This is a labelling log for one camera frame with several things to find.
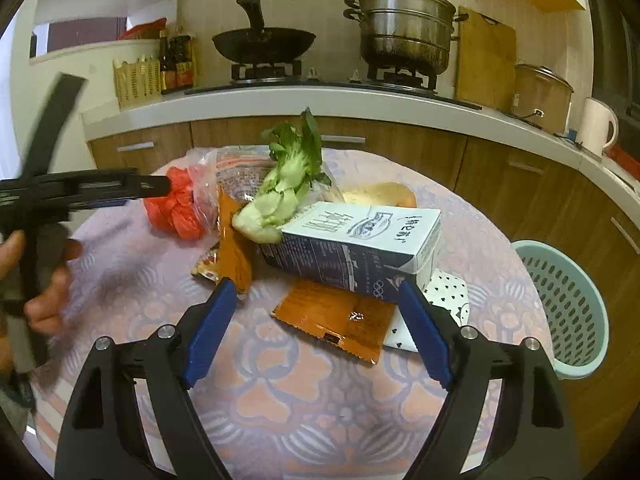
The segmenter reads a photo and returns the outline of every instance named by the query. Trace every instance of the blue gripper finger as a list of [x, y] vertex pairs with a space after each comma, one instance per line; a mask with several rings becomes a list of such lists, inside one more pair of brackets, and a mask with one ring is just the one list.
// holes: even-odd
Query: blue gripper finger
[[407, 280], [401, 283], [398, 295], [400, 314], [429, 375], [448, 390], [453, 382], [449, 347], [427, 313], [426, 304], [426, 298], [414, 283]]
[[187, 346], [182, 378], [190, 388], [209, 373], [209, 367], [225, 335], [226, 327], [231, 322], [237, 302], [236, 285], [231, 280], [224, 279], [205, 303], [207, 313]]

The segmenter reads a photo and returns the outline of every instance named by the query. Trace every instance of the light blue basket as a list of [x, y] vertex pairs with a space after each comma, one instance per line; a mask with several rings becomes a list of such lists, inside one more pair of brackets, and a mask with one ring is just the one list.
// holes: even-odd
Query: light blue basket
[[572, 259], [553, 247], [532, 240], [511, 245], [545, 309], [556, 374], [563, 379], [591, 375], [609, 346], [609, 319], [598, 289]]

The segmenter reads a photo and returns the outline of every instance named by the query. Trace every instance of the hand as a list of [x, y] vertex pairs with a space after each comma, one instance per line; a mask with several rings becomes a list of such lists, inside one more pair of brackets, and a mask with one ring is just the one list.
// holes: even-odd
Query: hand
[[[9, 270], [18, 265], [25, 243], [24, 233], [15, 231], [0, 246], [0, 280], [7, 275]], [[81, 254], [82, 245], [76, 240], [68, 240], [64, 261], [75, 260]], [[54, 270], [47, 289], [40, 296], [24, 305], [24, 313], [29, 320], [29, 325], [36, 332], [53, 335], [62, 330], [60, 312], [69, 299], [69, 286], [71, 285], [71, 273], [65, 262]]]

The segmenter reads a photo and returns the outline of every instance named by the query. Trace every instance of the orange snack packet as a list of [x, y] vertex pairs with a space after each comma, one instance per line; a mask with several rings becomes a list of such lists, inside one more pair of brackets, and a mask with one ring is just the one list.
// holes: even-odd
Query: orange snack packet
[[349, 290], [297, 280], [271, 315], [375, 364], [395, 309]]
[[201, 257], [193, 268], [193, 275], [202, 275], [216, 283], [222, 278], [232, 279], [238, 294], [246, 294], [254, 280], [251, 258], [255, 245], [231, 225], [234, 214], [242, 203], [231, 198], [218, 186], [218, 232], [220, 244]]

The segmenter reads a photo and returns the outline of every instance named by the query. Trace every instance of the cutting board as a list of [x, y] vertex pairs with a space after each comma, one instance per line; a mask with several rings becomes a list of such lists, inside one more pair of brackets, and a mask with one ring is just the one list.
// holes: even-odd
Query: cutting board
[[516, 31], [479, 12], [460, 7], [456, 98], [503, 112], [511, 110], [517, 61]]

